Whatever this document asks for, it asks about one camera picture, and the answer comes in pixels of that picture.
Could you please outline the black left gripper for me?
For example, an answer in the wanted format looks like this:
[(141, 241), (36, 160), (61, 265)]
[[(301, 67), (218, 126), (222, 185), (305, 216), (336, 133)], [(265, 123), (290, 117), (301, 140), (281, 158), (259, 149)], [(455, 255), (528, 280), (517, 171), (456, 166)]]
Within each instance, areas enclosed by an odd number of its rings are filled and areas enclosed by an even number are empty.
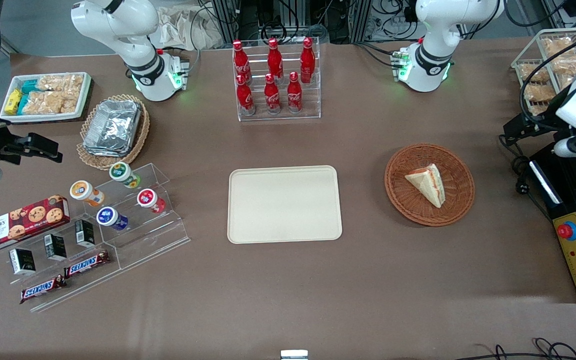
[(546, 134), (553, 135), (554, 141), (562, 141), (572, 136), (568, 123), (558, 117), (555, 112), (542, 112), (533, 115), (535, 124), (525, 117), (514, 117), (503, 125), (505, 144), (514, 146), (524, 139), (539, 137)]

